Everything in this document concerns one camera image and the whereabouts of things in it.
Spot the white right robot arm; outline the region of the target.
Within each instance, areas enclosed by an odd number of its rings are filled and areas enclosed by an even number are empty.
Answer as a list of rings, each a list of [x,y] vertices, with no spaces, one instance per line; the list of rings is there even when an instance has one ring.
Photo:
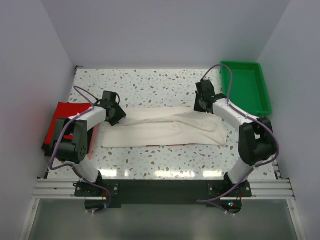
[[[230,99],[216,94],[210,80],[196,83],[194,110],[210,113],[229,123],[238,131],[239,159],[223,177],[221,197],[235,196],[243,182],[257,168],[272,163],[279,155],[279,142],[273,132],[271,121],[267,117],[259,118],[244,112]]]

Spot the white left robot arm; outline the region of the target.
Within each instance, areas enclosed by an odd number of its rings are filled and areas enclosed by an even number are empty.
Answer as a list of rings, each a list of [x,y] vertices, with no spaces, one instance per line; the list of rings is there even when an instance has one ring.
[[[75,187],[92,196],[108,199],[111,193],[104,187],[101,172],[89,160],[88,132],[107,122],[111,126],[126,118],[116,92],[104,91],[102,98],[91,103],[83,112],[59,117],[55,121],[50,145],[45,153],[51,157],[49,169],[69,167],[79,177]]]

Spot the white t shirt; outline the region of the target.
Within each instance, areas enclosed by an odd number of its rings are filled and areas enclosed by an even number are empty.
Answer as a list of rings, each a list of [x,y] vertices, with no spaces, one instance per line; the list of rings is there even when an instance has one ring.
[[[226,142],[227,132],[220,117],[175,106],[128,108],[118,124],[106,125],[102,147],[223,146]]]

